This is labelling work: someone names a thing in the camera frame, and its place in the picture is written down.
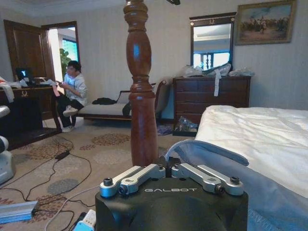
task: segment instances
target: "white sneaker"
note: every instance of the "white sneaker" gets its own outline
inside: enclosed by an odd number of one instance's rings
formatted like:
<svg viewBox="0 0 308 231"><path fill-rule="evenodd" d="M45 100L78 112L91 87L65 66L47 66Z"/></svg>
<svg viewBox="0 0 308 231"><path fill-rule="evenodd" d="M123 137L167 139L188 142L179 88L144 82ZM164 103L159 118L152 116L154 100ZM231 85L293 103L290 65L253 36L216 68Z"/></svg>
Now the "white sneaker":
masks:
<svg viewBox="0 0 308 231"><path fill-rule="evenodd" d="M78 110L70 105L68 105L66 107L66 110L63 112L63 115L65 117L70 117L70 116L73 116L73 115L76 115L78 113Z"/></svg>
<svg viewBox="0 0 308 231"><path fill-rule="evenodd" d="M68 126L65 128L62 128L62 132L67 133L67 132L71 132L74 129L73 126Z"/></svg>

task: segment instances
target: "upholstered bench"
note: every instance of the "upholstered bench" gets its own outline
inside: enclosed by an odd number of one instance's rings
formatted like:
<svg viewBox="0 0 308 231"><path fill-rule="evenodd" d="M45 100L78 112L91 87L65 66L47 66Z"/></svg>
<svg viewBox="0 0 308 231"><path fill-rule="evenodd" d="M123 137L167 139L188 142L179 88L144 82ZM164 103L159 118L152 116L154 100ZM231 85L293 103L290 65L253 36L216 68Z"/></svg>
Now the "upholstered bench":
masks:
<svg viewBox="0 0 308 231"><path fill-rule="evenodd" d="M155 114L156 118L159 118L161 112L164 110L168 103L170 85L172 83L171 78L163 78L153 86L153 92L156 95L155 99ZM115 104L112 105L100 105L89 104L82 108L77 116L85 119L119 119L119 120L131 120L131 112L129 116L124 116L122 113L123 107L129 102L129 90L120 91L120 95Z"/></svg>

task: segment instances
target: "patterned carpet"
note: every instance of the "patterned carpet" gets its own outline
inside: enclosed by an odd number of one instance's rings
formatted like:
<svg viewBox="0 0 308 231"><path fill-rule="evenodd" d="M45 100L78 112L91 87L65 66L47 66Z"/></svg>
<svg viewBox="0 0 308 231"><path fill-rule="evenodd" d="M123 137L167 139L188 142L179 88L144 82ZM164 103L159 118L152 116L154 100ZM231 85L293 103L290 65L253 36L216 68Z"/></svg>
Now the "patterned carpet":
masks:
<svg viewBox="0 0 308 231"><path fill-rule="evenodd" d="M186 137L172 135L158 137L160 155L174 143L184 139ZM68 149L71 149L71 154L66 158L58 162L54 159L57 154ZM132 166L130 124L119 121L81 121L70 133L63 133L11 152L16 164L16 174L13 179L0 186L7 188L0 190L0 205L21 203L24 199L37 200L39 211L31 220L0 224L0 230L44 230L48 220L66 198L99 185L104 178L114 177ZM88 206L94 205L94 195L98 191L98 188L94 189L73 200L81 200ZM48 230L69 230L81 212L87 212L90 208L95 210L94 206L86 207L82 203L68 202Z"/></svg>

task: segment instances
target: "dresser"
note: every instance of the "dresser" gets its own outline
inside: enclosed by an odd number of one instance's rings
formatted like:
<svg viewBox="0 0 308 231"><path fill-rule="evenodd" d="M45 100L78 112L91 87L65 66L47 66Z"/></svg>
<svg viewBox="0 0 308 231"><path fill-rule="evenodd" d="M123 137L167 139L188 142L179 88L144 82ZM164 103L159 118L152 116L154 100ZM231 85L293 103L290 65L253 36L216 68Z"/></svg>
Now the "dresser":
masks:
<svg viewBox="0 0 308 231"><path fill-rule="evenodd" d="M251 77L222 77L218 96L214 96L215 77L177 77L173 79L174 124L181 116L199 124L211 105L249 106Z"/></svg>

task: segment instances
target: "painting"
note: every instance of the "painting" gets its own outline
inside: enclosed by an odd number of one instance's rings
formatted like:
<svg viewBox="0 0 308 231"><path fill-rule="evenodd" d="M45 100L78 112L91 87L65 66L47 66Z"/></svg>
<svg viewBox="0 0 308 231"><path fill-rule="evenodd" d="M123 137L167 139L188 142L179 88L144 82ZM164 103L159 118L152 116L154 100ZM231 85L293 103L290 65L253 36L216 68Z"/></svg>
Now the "painting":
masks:
<svg viewBox="0 0 308 231"><path fill-rule="evenodd" d="M295 9L296 0L238 6L235 45L290 42Z"/></svg>

